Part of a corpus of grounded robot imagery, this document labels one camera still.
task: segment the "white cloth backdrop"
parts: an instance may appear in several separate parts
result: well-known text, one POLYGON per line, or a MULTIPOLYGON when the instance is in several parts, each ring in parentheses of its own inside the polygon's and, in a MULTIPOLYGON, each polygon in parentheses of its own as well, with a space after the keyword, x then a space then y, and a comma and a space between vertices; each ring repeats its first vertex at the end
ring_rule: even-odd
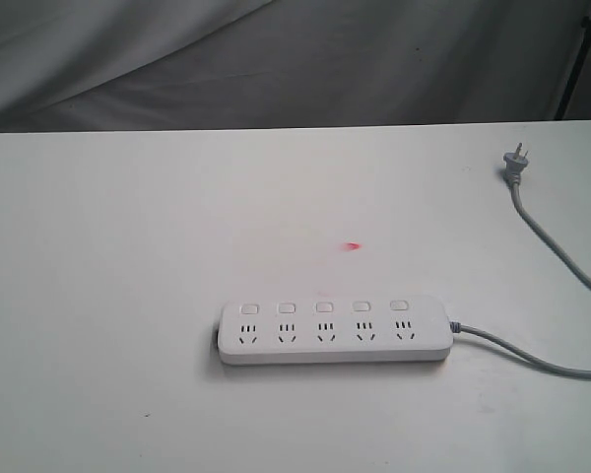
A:
POLYGON ((0 42, 2 131, 549 119, 591 10, 590 0, 41 3, 33 33, 0 42))

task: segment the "white switch button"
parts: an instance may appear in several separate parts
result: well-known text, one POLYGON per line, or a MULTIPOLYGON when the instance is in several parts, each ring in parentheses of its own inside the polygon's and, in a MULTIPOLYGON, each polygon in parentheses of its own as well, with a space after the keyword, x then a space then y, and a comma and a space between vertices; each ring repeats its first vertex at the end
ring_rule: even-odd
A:
POLYGON ((333 305, 331 303, 317 303, 315 305, 315 310, 318 312, 332 312, 333 305))
POLYGON ((278 304, 279 313, 294 313, 296 311, 295 304, 278 304))
POLYGON ((410 308, 410 305, 407 304, 407 301, 392 301, 390 303, 390 308, 392 310, 407 310, 410 308))
POLYGON ((243 304, 240 308, 240 313, 245 313, 245 314, 258 313, 258 305, 243 304))
POLYGON ((365 301, 353 303, 353 310, 355 312, 368 312, 370 310, 370 303, 367 303, 365 301))

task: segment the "white table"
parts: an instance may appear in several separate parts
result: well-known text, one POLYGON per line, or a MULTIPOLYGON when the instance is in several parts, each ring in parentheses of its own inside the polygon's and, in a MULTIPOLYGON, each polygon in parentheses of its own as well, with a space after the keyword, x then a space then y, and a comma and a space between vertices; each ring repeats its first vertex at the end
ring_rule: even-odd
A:
POLYGON ((228 300, 430 294, 591 369, 591 122, 0 136, 0 473, 591 472, 591 382, 443 364, 228 368, 228 300), (347 241, 358 251, 339 249, 347 241))

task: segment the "gray cable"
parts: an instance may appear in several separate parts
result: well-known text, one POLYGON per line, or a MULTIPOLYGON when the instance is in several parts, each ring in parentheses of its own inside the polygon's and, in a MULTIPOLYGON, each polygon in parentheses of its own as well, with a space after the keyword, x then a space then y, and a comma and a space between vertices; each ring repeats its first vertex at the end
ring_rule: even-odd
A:
POLYGON ((475 335, 477 337, 489 340, 490 342, 496 343, 500 347, 505 348, 506 350, 514 353, 515 355, 521 357, 523 360, 529 362, 531 365, 534 365, 535 367, 543 371, 552 372, 560 376, 574 377, 577 379, 591 379, 591 371, 589 370, 565 368, 560 367, 558 365, 554 365, 553 363, 545 362, 540 358, 536 358, 534 355, 530 355, 529 353, 521 350, 520 348, 515 347, 511 343, 506 342, 502 338, 492 335, 491 333, 485 332, 484 330, 480 330, 479 328, 462 325, 460 322, 451 322, 451 331, 453 333, 470 333, 471 335, 475 335))
POLYGON ((556 254, 558 258, 562 260, 562 262, 566 265, 567 268, 578 278, 582 284, 584 284, 587 288, 591 290, 591 278, 584 272, 580 267, 575 264, 569 255, 560 247, 556 241, 548 235, 548 233, 543 230, 541 227, 530 214, 523 208, 523 204, 521 203, 521 196, 519 195, 519 183, 512 182, 510 185, 510 190, 512 194, 512 203, 514 204, 514 208, 519 213, 521 218, 525 221, 526 224, 530 226, 532 231, 556 254))

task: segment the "power strip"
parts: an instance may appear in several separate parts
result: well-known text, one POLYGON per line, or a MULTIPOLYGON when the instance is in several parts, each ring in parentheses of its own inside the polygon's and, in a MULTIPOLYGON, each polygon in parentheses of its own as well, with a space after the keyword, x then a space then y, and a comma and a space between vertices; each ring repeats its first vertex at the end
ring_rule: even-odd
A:
POLYGON ((446 358, 453 335, 427 296, 249 301, 224 307, 218 345, 229 365, 418 362, 446 358))

